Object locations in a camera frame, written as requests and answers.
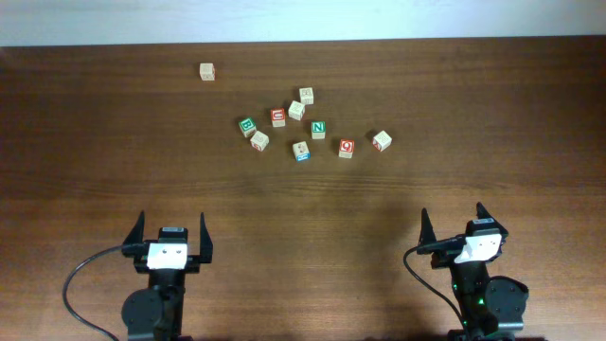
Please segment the plain block red edge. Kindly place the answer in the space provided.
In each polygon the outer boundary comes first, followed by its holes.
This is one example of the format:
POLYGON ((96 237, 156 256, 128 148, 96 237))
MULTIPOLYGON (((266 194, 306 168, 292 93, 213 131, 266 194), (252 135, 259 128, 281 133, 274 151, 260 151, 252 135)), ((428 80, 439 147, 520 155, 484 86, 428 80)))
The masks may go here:
POLYGON ((392 141, 392 137, 386 131, 380 131, 372 138, 372 144, 379 152, 387 149, 392 141))

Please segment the picture block blue side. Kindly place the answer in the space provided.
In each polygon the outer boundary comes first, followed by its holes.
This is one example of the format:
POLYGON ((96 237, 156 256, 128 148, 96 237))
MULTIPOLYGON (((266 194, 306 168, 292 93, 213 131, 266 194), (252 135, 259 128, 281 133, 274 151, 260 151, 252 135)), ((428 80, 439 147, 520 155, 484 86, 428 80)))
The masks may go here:
POLYGON ((297 142, 293 144, 294 157, 297 162, 307 160, 311 157, 310 150, 305 141, 297 142))

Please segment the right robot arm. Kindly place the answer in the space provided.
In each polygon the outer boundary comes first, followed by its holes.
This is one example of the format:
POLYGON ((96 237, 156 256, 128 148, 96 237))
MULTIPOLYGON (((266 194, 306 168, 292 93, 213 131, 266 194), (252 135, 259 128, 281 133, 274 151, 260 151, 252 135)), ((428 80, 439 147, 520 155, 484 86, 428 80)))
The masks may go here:
POLYGON ((450 330, 449 340, 513 340, 524 328, 529 291, 513 278, 488 273, 487 265, 502 254, 508 231, 478 203, 476 218, 465 232, 438 240, 428 211, 421 211, 416 253, 432 256, 431 267, 447 268, 458 302, 462 328, 450 330))

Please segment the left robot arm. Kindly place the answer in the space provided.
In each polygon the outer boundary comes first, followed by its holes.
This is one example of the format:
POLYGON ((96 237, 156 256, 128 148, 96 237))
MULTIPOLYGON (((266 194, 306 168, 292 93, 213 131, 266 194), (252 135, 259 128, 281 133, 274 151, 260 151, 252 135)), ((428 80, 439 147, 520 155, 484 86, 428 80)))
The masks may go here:
POLYGON ((200 215, 200 251, 188 253, 188 230, 162 227, 155 240, 144 238, 145 214, 140 213, 125 238, 121 253, 131 258, 137 273, 149 277, 148 286, 130 294, 121 316, 129 341, 191 341, 182 332, 186 276, 197 274, 213 258, 213 242, 200 215))

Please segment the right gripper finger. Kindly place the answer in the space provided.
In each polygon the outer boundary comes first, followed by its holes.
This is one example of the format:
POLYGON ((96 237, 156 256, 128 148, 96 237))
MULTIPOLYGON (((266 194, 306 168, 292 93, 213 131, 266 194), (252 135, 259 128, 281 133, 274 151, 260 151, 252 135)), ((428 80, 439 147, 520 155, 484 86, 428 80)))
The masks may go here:
POLYGON ((487 211, 481 202, 476 204, 476 217, 478 220, 492 219, 492 215, 487 211))
POLYGON ((427 209, 424 207, 421 210, 421 225, 419 233, 419 246, 425 246, 437 241, 436 234, 429 217, 427 209))

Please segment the green N letter block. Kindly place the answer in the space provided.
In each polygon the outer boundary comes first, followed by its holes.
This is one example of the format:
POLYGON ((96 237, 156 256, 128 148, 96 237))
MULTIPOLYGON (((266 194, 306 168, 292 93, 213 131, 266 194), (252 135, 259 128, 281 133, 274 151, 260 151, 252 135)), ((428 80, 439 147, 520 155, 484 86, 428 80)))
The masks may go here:
POLYGON ((313 121, 311 124, 312 139, 325 139, 326 130, 325 121, 313 121))

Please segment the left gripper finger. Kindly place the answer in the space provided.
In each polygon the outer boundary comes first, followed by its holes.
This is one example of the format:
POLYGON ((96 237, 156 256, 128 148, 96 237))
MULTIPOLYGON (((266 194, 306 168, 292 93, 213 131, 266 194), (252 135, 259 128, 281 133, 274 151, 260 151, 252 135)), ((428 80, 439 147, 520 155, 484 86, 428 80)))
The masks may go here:
POLYGON ((143 242, 144 226, 145 212, 141 211, 134 227, 121 245, 121 253, 124 257, 138 257, 142 255, 145 250, 145 243, 143 242))
POLYGON ((211 263, 213 258, 213 242, 205 223, 205 214, 200 216, 200 263, 211 263))

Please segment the plain block red side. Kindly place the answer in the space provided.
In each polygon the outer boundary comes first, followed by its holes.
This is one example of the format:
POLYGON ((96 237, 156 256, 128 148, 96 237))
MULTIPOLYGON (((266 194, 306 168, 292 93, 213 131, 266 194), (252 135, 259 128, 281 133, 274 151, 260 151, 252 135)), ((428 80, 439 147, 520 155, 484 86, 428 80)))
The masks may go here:
POLYGON ((257 151, 263 152, 269 144, 269 136, 261 131, 256 131, 252 135, 250 143, 257 151))

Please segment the green B letter block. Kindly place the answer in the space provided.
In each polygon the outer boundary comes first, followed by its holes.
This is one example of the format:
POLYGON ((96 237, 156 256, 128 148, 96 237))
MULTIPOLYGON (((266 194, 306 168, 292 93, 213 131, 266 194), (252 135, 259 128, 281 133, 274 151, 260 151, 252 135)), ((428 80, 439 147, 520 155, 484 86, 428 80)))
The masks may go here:
POLYGON ((257 131, 257 125, 251 117, 241 120, 238 125, 243 136, 246 138, 252 137, 257 131))

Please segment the red Q letter block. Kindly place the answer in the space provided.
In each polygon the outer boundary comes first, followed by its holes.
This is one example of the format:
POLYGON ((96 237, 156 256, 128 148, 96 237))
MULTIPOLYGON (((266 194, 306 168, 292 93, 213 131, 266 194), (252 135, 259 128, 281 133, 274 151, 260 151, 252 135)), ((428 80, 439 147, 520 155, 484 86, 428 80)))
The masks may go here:
POLYGON ((341 139, 339 143, 338 155, 341 158, 351 158, 355 150, 355 142, 350 139, 341 139))

